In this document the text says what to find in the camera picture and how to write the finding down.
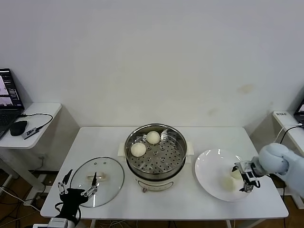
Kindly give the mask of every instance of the laptop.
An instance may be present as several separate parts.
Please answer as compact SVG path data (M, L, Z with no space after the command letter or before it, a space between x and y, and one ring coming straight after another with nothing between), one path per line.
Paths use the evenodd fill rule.
M304 100L294 113L294 117L300 124L304 125Z
M10 69L0 69L0 138L23 112Z

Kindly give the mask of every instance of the glass lid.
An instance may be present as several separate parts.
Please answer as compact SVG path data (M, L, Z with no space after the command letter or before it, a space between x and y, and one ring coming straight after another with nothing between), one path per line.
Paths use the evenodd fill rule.
M114 159L102 157L87 161L75 172L70 187L88 190L97 174L97 192L81 206L96 208L110 202L120 191L124 181L124 170Z

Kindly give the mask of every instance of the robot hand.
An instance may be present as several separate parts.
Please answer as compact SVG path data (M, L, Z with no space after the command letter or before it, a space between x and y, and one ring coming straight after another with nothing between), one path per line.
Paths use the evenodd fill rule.
M259 188L260 183L257 179L273 173L304 197L304 158L284 145L278 143L266 145L261 149L258 157L254 157L251 161L235 163L232 171L236 169L240 171L244 181L240 191L251 192L254 187Z

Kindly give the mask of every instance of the stain on wall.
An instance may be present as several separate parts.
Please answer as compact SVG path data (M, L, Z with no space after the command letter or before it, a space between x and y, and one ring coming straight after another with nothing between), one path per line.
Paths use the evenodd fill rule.
M245 95L245 94L251 93L254 89L255 89L255 86L253 84L246 84L246 85L239 87L237 89L237 92Z

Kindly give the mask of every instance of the robotic arm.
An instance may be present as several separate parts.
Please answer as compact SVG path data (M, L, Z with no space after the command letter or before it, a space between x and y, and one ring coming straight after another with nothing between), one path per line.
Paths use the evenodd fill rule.
M67 188L68 181L72 174L72 170L64 176L62 182L58 183L59 197L62 202L55 205L59 215L51 218L48 224L35 224L33 228L74 228L81 219L80 204L87 202L97 192L97 177L96 173L92 179L91 186L85 189Z
M259 188L260 182L257 179L273 173L304 198L304 158L284 145L266 145L258 157L235 163L232 171L236 169L240 171L244 181L240 191L251 192L254 187Z

